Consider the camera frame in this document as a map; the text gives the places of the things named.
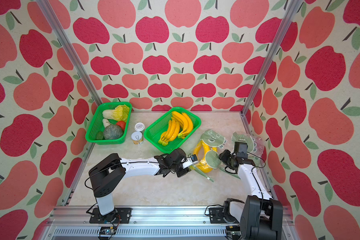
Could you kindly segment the yellow banana bunch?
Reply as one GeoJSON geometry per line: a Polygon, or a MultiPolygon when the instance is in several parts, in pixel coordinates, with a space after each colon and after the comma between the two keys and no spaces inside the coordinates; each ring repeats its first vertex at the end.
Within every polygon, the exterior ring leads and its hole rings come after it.
{"type": "Polygon", "coordinates": [[[172,112],[172,117],[180,124],[181,131],[179,131],[177,137],[184,139],[194,129],[194,124],[191,118],[186,113],[172,112]]]}

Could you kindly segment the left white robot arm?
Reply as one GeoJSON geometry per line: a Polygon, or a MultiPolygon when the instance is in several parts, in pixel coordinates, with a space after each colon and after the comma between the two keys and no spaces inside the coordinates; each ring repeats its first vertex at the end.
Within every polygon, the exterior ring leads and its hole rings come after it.
{"type": "Polygon", "coordinates": [[[169,154],[156,155],[148,159],[131,160],[110,154],[89,171],[89,180],[101,216],[115,210],[112,192],[122,179],[135,176],[186,175],[189,167],[198,162],[196,155],[187,155],[180,148],[169,154]]]}

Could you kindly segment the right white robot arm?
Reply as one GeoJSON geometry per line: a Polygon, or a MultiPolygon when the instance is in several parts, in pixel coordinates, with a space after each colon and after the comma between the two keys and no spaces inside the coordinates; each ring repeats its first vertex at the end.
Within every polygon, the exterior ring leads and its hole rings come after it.
{"type": "Polygon", "coordinates": [[[244,240],[280,240],[282,238],[283,205],[275,200],[260,181],[253,160],[247,154],[224,150],[219,159],[249,187],[245,201],[227,199],[224,203],[224,220],[239,222],[244,240]]]}

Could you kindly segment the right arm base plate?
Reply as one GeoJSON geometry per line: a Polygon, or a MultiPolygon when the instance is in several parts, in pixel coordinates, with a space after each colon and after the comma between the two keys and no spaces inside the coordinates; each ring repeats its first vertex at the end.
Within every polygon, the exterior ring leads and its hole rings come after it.
{"type": "Polygon", "coordinates": [[[210,205],[205,208],[204,215],[207,216],[211,224],[238,224],[239,222],[225,212],[222,205],[210,205]]]}

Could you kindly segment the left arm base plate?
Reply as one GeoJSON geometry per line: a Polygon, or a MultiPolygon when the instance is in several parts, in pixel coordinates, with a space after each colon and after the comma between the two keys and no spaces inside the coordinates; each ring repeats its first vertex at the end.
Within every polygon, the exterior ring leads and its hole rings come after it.
{"type": "Polygon", "coordinates": [[[98,207],[88,209],[91,224],[128,224],[132,215],[132,208],[114,208],[113,211],[106,215],[101,215],[98,207]]]}

